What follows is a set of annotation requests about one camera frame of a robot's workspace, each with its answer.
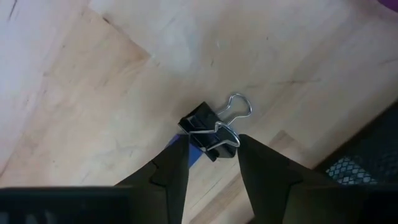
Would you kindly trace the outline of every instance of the wooden table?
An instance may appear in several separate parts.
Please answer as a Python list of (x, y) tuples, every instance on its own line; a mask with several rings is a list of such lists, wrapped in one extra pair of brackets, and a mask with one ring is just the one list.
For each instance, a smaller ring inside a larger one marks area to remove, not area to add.
[[(376, 0), (0, 2), (1, 186), (113, 185), (202, 101), (313, 167), (398, 97), (398, 14)], [(238, 160), (190, 169), (184, 223), (252, 218)]]

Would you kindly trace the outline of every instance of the silver wire handle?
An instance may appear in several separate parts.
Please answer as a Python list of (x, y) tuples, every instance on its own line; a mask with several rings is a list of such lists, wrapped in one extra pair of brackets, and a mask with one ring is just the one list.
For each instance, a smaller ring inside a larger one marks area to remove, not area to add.
[(228, 104), (226, 105), (226, 107), (225, 107), (224, 109), (222, 109), (221, 111), (217, 112), (217, 115), (221, 115), (221, 114), (223, 114), (225, 111), (227, 111), (228, 109), (230, 109), (230, 107), (232, 106), (232, 99), (233, 99), (235, 96), (237, 96), (237, 97), (241, 98), (242, 100), (244, 100), (244, 102), (245, 102), (245, 103), (247, 104), (247, 106), (248, 106), (248, 112), (247, 112), (246, 114), (237, 114), (231, 121), (229, 121), (229, 122), (227, 123), (227, 125), (230, 125), (232, 122), (234, 122), (234, 120), (235, 120), (236, 118), (247, 118), (248, 116), (251, 115), (251, 113), (252, 113), (252, 111), (253, 111), (253, 109), (252, 109), (252, 107), (251, 107), (251, 104), (250, 104), (250, 101), (249, 101), (244, 95), (242, 95), (242, 94), (240, 94), (240, 93), (235, 93), (235, 94), (232, 94), (232, 95), (229, 97)]
[(239, 147), (241, 145), (239, 135), (234, 130), (232, 130), (231, 127), (229, 127), (227, 124), (222, 123), (221, 121), (217, 121), (215, 123), (213, 130), (190, 131), (189, 134), (214, 134), (218, 131), (218, 129), (220, 127), (225, 128), (229, 133), (231, 133), (235, 139), (235, 142), (226, 139), (226, 140), (220, 141), (220, 142), (210, 146), (209, 148), (206, 149), (207, 151), (210, 151), (210, 150), (212, 150), (220, 145), (223, 145), (223, 144), (229, 144), (230, 146), (234, 146), (234, 147)]
[(251, 115), (251, 113), (252, 113), (252, 107), (251, 107), (250, 101), (249, 101), (245, 96), (243, 96), (243, 95), (240, 94), (240, 93), (232, 94), (232, 95), (229, 97), (227, 106), (226, 106), (224, 109), (222, 109), (221, 111), (219, 111), (219, 112), (217, 113), (217, 115), (220, 115), (220, 114), (224, 113), (226, 110), (230, 109), (230, 107), (231, 107), (231, 105), (232, 105), (232, 99), (233, 99), (235, 96), (240, 97), (241, 99), (243, 99), (243, 100), (245, 101), (245, 103), (248, 105), (248, 108), (249, 108), (249, 109), (248, 109), (248, 112), (247, 112), (246, 114), (238, 114), (238, 115), (236, 115), (236, 116), (235, 116), (230, 122), (228, 122), (227, 124), (225, 124), (224, 122), (221, 122), (221, 121), (217, 121), (217, 122), (215, 123), (214, 129), (210, 129), (210, 130), (200, 130), (200, 131), (190, 131), (190, 132), (189, 132), (189, 134), (214, 134), (214, 133), (216, 133), (216, 132), (219, 130), (219, 128), (221, 127), (221, 128), (225, 128), (225, 129), (234, 137), (235, 142), (226, 139), (226, 140), (223, 140), (223, 141), (221, 141), (221, 142), (218, 142), (218, 143), (216, 143), (216, 144), (210, 146), (209, 148), (206, 149), (207, 151), (210, 151), (210, 150), (212, 150), (212, 149), (214, 149), (214, 148), (216, 148), (216, 147), (218, 147), (218, 146), (221, 146), (221, 145), (223, 145), (223, 144), (229, 144), (230, 146), (233, 146), (233, 147), (239, 147), (239, 146), (241, 145), (241, 141), (240, 141), (239, 135), (238, 135), (229, 125), (230, 125), (236, 118), (246, 118), (246, 117), (248, 117), (248, 116)]

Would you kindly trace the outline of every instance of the binder clip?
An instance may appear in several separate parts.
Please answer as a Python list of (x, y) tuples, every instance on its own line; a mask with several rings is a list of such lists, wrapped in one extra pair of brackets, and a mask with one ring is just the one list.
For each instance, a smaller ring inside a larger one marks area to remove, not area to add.
[[(248, 107), (247, 112), (237, 114), (229, 121), (220, 119), (232, 106), (234, 98), (242, 99)], [(190, 143), (199, 147), (213, 162), (217, 158), (232, 158), (237, 148), (241, 145), (239, 134), (236, 133), (230, 124), (237, 118), (246, 118), (252, 113), (249, 100), (235, 93), (229, 97), (228, 104), (222, 110), (214, 112), (206, 102), (196, 107), (191, 113), (183, 117), (178, 125), (185, 134), (190, 136)]]

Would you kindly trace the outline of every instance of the blue object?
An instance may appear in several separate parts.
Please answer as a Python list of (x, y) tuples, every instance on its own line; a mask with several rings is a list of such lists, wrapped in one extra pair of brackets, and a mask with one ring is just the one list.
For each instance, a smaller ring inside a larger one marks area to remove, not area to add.
[[(168, 143), (168, 146), (170, 144), (173, 144), (180, 136), (176, 135), (174, 136)], [(194, 163), (199, 159), (199, 157), (203, 154), (202, 150), (199, 149), (198, 147), (195, 147), (192, 144), (189, 144), (189, 158), (188, 158), (188, 165), (189, 168), (191, 168)]]

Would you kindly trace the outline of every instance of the purple object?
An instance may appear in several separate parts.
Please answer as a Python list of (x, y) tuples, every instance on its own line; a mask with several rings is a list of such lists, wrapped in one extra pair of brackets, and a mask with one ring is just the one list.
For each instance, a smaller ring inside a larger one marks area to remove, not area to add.
[(388, 7), (389, 9), (398, 12), (398, 0), (379, 0), (379, 2)]

